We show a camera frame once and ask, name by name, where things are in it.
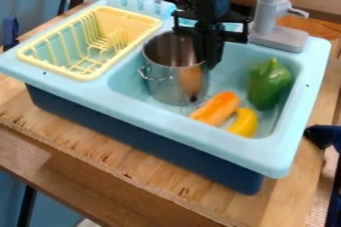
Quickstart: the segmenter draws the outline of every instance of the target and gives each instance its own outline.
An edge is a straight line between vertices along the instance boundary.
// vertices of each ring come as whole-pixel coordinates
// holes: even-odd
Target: toy vegetable
[[[201,108],[190,114],[190,118],[212,126],[221,125],[239,107],[239,98],[232,92],[216,94]]]
[[[258,125],[255,112],[251,109],[240,108],[236,110],[236,115],[236,121],[227,131],[245,137],[253,137]]]
[[[247,99],[260,111],[270,110],[291,82],[290,72],[277,64],[275,58],[251,67]]]

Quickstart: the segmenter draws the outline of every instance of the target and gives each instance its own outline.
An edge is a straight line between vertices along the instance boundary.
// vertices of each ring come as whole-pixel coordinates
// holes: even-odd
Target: pepper stem
[[[276,58],[270,58],[269,65],[267,66],[267,70],[271,71],[277,66],[277,59]]]

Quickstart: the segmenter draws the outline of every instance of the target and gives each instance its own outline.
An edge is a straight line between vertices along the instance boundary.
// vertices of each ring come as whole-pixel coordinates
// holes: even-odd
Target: yellow banana
[[[258,125],[255,112],[251,109],[240,108],[236,110],[236,114],[236,121],[227,129],[227,131],[245,137],[252,137]]]

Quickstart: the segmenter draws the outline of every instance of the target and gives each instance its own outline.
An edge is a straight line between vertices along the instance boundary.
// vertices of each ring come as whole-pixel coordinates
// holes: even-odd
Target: orange carrot
[[[190,114],[190,118],[209,125],[219,126],[239,108],[239,98],[232,92],[216,94],[201,108]]]

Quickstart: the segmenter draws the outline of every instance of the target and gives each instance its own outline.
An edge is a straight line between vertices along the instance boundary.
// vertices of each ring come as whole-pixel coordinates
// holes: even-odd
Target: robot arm
[[[225,41],[247,43],[247,19],[235,19],[230,12],[230,0],[193,0],[192,11],[175,11],[175,33],[186,34],[191,37],[194,51],[199,62],[206,61],[209,69],[213,69],[220,62]],[[194,27],[182,27],[178,18],[196,20]],[[226,32],[223,22],[242,23],[243,31]]]

